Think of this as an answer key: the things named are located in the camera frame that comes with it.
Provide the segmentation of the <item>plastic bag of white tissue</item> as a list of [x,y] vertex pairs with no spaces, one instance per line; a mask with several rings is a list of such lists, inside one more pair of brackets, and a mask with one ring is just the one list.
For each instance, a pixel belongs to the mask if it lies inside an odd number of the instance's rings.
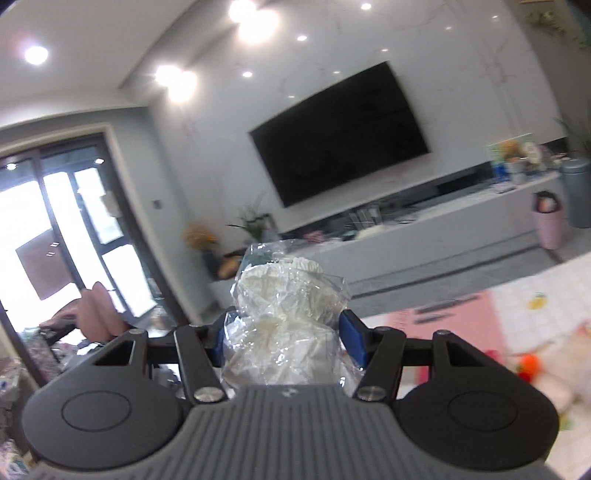
[[253,244],[230,288],[221,378],[249,385],[337,384],[353,394],[363,367],[339,337],[349,305],[346,281],[297,255],[297,241]]

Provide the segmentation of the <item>pink mat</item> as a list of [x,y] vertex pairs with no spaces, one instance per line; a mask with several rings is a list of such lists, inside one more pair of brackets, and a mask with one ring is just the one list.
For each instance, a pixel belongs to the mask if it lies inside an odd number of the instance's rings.
[[390,312],[384,321],[409,338],[431,339],[439,330],[450,331],[504,364],[504,335],[491,296],[486,292]]

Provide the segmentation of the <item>pink office chair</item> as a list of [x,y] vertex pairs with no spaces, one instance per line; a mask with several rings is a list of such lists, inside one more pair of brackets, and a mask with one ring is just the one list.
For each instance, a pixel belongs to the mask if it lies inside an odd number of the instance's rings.
[[107,289],[100,282],[95,282],[91,289],[83,289],[78,299],[40,323],[39,328],[58,331],[69,325],[74,325],[87,340],[96,343],[108,343],[132,329],[116,310]]

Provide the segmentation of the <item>green potted plant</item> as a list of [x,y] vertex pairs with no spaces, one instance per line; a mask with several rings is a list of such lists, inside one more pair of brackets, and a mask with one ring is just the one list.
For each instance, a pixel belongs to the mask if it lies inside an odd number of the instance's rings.
[[235,228],[245,232],[253,242],[264,243],[274,230],[273,216],[260,210],[265,193],[259,194],[251,204],[238,211],[238,222],[228,224],[229,228]]

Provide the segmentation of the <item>orange crochet fruit toy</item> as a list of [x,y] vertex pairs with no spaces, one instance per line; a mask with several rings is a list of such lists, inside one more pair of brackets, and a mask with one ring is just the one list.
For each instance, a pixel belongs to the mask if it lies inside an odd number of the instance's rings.
[[542,362],[535,354],[525,354],[519,357],[515,372],[526,383],[532,383],[542,369]]

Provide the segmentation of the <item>grey TV console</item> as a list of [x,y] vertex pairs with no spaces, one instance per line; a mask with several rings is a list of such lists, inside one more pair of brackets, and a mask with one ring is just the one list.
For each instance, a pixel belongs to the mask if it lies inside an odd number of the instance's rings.
[[533,194],[544,190],[564,196],[558,173],[503,194],[487,189],[460,197],[420,211],[408,224],[380,227],[360,239],[297,242],[291,254],[317,262],[359,295],[391,275],[529,235],[535,230]]

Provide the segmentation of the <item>lemon-print checkered tablecloth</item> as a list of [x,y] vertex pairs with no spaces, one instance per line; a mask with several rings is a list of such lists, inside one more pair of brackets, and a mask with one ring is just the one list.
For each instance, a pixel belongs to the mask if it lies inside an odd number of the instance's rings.
[[[490,290],[508,354],[537,356],[549,343],[580,327],[590,330],[590,256],[578,256],[533,276]],[[565,475],[590,465],[590,404],[565,413],[550,464]]]

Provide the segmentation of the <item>cream knitted cloth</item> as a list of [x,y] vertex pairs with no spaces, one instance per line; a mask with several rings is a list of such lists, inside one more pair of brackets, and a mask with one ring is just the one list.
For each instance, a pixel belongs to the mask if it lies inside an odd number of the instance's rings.
[[580,327],[539,351],[541,370],[533,386],[559,414],[574,403],[590,404],[590,330]]

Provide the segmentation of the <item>pink waste bin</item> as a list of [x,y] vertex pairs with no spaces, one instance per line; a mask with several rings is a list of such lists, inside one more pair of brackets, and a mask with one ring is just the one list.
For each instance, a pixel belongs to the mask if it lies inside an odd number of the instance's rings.
[[550,191],[538,191],[533,196],[533,217],[540,245],[546,250],[557,250],[563,240],[563,205]]

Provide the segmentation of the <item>teddy bear display box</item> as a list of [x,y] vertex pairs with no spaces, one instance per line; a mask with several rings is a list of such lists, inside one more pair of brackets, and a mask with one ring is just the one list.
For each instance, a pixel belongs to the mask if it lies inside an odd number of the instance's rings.
[[536,145],[531,133],[489,144],[486,150],[493,178],[496,181],[511,182],[514,185],[524,184],[530,164],[527,147],[531,145]]

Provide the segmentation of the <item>grey-blue cylindrical bin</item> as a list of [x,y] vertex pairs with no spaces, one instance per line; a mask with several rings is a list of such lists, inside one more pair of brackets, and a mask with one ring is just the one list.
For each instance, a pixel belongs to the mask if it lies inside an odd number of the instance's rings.
[[587,229],[591,227],[591,182],[590,160],[585,157],[567,160],[560,168],[567,211],[572,227]]

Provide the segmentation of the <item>black wall television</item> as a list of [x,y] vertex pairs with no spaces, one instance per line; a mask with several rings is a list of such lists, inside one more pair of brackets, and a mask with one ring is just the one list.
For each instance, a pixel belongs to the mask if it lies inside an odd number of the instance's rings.
[[308,97],[249,136],[286,208],[430,152],[387,62]]

